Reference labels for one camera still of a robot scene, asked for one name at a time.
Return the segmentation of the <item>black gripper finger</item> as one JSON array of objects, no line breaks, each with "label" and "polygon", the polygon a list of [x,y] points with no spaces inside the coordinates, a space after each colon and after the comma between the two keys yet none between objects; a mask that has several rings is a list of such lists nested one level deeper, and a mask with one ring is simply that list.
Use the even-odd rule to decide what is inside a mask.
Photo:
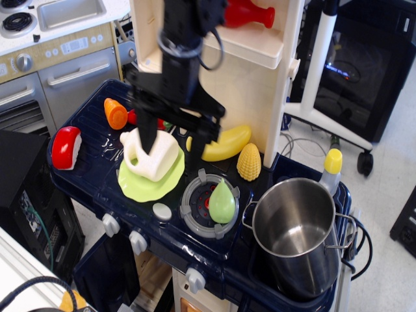
[{"label": "black gripper finger", "polygon": [[190,150],[185,156],[185,170],[190,177],[198,171],[200,159],[202,158],[205,146],[212,141],[217,141],[220,124],[214,122],[210,117],[198,118],[196,123],[189,129],[192,137]]},{"label": "black gripper finger", "polygon": [[142,149],[149,155],[157,137],[159,111],[146,103],[138,102],[135,105],[135,113],[140,143]]}]

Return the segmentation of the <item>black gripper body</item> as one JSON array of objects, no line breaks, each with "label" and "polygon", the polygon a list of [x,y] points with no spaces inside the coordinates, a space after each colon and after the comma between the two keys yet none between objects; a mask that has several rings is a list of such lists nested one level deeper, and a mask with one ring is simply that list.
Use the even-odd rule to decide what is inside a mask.
[{"label": "black gripper body", "polygon": [[199,81],[199,57],[162,55],[162,72],[140,72],[130,67],[131,105],[140,129],[155,130],[160,118],[188,130],[219,130],[225,108]]}]

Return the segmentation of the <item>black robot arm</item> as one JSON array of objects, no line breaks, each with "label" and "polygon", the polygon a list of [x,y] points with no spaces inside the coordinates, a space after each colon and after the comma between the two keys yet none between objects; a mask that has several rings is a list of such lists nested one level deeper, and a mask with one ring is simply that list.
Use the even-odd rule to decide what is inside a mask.
[{"label": "black robot arm", "polygon": [[227,5],[226,1],[165,1],[157,37],[162,72],[127,72],[144,151],[149,153],[155,143],[158,119],[190,131],[192,145],[185,157],[189,177],[198,172],[205,145],[218,139],[226,113],[203,89],[199,71],[205,66],[203,39],[207,33],[218,34],[216,26],[225,22]]}]

